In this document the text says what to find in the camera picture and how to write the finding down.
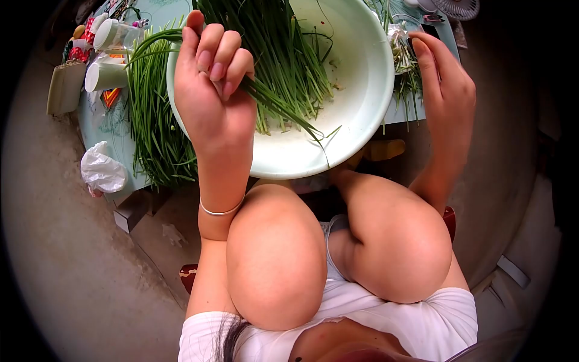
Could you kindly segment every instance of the black hair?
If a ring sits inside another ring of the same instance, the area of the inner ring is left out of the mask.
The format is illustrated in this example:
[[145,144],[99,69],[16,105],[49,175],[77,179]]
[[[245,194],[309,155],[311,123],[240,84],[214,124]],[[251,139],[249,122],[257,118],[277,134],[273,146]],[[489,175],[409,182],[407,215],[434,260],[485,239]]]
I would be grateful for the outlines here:
[[219,325],[214,348],[216,362],[233,362],[237,341],[241,333],[251,325],[239,316],[235,316],[229,323],[230,320],[223,318],[221,325]]

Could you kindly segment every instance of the shorts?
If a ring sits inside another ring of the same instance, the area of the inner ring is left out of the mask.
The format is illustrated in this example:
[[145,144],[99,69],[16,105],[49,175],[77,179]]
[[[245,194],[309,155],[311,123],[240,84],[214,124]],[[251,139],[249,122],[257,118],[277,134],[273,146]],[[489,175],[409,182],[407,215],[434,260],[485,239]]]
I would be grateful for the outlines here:
[[350,227],[350,223],[348,222],[348,216],[347,215],[336,215],[336,216],[332,217],[330,222],[320,222],[320,226],[322,227],[322,230],[324,231],[324,237],[325,237],[325,242],[326,242],[326,265],[328,267],[327,279],[347,281],[347,279],[344,278],[342,273],[340,273],[340,271],[336,268],[336,265],[334,264],[332,257],[329,254],[328,238],[329,238],[329,234],[332,231],[338,231],[338,230],[347,229]]

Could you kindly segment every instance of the right hand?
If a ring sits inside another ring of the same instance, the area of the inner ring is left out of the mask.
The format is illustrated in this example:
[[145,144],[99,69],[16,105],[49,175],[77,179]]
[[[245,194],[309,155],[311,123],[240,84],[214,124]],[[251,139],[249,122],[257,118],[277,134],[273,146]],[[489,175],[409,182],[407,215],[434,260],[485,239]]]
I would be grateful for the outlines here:
[[433,156],[464,166],[472,136],[476,87],[446,45],[423,32],[410,32],[420,73]]

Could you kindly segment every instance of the thigh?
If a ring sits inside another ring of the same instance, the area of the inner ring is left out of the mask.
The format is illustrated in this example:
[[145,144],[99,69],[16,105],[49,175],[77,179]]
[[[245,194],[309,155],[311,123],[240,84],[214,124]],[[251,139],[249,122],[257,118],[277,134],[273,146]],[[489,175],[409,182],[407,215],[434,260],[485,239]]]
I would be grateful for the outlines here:
[[389,301],[413,303],[430,296],[441,287],[452,259],[442,217],[402,185],[344,174],[338,186],[353,236],[343,238],[342,249],[349,251],[342,257],[346,274]]
[[290,189],[260,185],[247,193],[229,230],[228,290],[245,319],[289,330],[312,319],[327,274],[320,224]]

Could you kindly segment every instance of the beige wallet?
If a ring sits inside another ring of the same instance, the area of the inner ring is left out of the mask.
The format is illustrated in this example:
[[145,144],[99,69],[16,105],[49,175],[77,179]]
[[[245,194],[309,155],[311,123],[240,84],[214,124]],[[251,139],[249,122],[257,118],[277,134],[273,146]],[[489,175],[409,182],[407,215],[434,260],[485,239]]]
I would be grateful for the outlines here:
[[72,112],[78,107],[80,90],[85,79],[86,64],[81,61],[68,61],[54,68],[46,114],[58,116]]

